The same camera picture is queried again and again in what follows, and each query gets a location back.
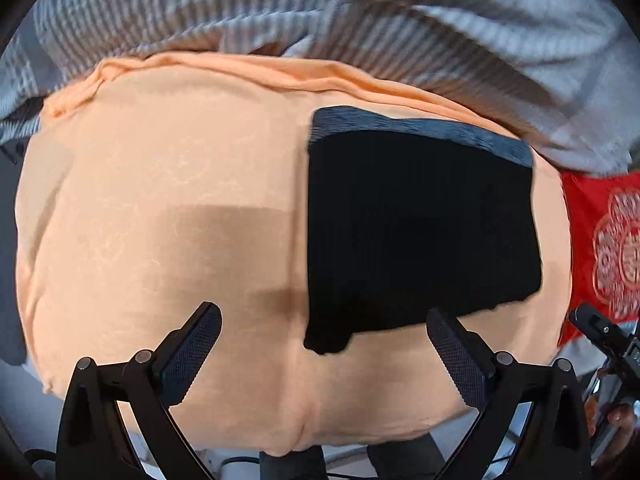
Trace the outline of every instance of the red banner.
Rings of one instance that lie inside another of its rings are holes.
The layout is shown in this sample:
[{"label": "red banner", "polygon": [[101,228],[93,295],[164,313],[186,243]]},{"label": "red banner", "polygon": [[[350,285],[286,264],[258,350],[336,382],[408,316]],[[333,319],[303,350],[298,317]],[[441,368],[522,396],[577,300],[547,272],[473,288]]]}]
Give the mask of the red banner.
[{"label": "red banner", "polygon": [[[569,311],[588,301],[620,323],[640,308],[640,173],[590,178],[563,173],[571,225]],[[559,345],[580,332],[565,321]]]}]

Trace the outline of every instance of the screw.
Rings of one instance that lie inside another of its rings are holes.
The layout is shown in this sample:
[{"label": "screw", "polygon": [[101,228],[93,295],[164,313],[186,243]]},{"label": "screw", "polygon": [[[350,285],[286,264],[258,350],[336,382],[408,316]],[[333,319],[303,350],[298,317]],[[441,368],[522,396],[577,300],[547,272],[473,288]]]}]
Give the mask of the screw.
[{"label": "screw", "polygon": [[151,350],[141,350],[136,354],[136,361],[141,365],[144,363],[148,363],[152,355],[153,354],[151,353]]},{"label": "screw", "polygon": [[498,361],[501,365],[509,366],[513,363],[513,356],[509,352],[498,352],[495,355],[495,360]]},{"label": "screw", "polygon": [[90,357],[83,357],[82,359],[80,359],[78,361],[78,364],[76,364],[76,368],[78,370],[86,370],[89,365],[91,364],[91,358]]},{"label": "screw", "polygon": [[560,368],[563,372],[571,371],[571,362],[563,357],[559,358],[556,361],[556,364],[558,365],[558,368]]}]

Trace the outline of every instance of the gray fabric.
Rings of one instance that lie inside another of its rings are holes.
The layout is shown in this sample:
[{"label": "gray fabric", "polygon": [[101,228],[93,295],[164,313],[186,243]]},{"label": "gray fabric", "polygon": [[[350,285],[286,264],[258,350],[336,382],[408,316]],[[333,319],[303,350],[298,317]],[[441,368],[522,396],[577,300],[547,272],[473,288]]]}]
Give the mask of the gray fabric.
[{"label": "gray fabric", "polygon": [[510,139],[473,124],[440,119],[392,119],[352,106],[332,106],[316,110],[311,123],[309,145],[331,135],[363,130],[392,131],[451,140],[479,148],[526,168],[533,167],[531,150],[522,140]]},{"label": "gray fabric", "polygon": [[626,171],[640,138],[640,45],[609,0],[39,0],[0,59],[0,142],[101,59],[164,50],[340,60],[590,173]]}]

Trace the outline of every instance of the orange cloth cover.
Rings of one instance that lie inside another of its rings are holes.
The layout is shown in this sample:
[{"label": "orange cloth cover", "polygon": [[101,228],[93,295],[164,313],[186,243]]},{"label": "orange cloth cover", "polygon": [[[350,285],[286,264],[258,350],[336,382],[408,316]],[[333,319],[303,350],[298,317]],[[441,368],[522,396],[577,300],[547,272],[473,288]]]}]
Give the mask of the orange cloth cover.
[{"label": "orange cloth cover", "polygon": [[[167,53],[109,59],[53,94],[18,190],[17,285],[45,389],[76,361],[155,348],[201,301],[223,332],[172,414],[194,446],[272,454],[425,433],[465,406],[424,326],[302,346],[306,140],[320,107],[511,134],[449,100],[338,62]],[[523,362],[556,352],[570,294],[558,172],[534,154],[542,289],[462,321]],[[127,406],[127,424],[135,427]]]}]

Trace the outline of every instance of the black clamp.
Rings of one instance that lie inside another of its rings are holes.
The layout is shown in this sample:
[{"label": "black clamp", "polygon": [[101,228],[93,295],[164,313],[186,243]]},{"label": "black clamp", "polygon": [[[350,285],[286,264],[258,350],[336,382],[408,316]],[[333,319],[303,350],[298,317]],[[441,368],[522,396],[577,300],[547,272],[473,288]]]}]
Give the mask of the black clamp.
[{"label": "black clamp", "polygon": [[148,480],[117,401],[128,402],[167,480],[212,480],[169,414],[180,404],[222,329],[222,314],[203,303],[155,351],[128,363],[78,361],[69,384],[56,450],[58,480]]},{"label": "black clamp", "polygon": [[620,377],[629,393],[640,397],[640,342],[627,335],[588,303],[571,311],[569,321],[609,359],[611,372]]},{"label": "black clamp", "polygon": [[427,333],[465,403],[480,415],[436,480],[481,480],[521,402],[532,402],[523,435],[504,480],[589,480],[586,418],[571,363],[521,364],[508,352],[494,353],[457,319],[433,309]]}]

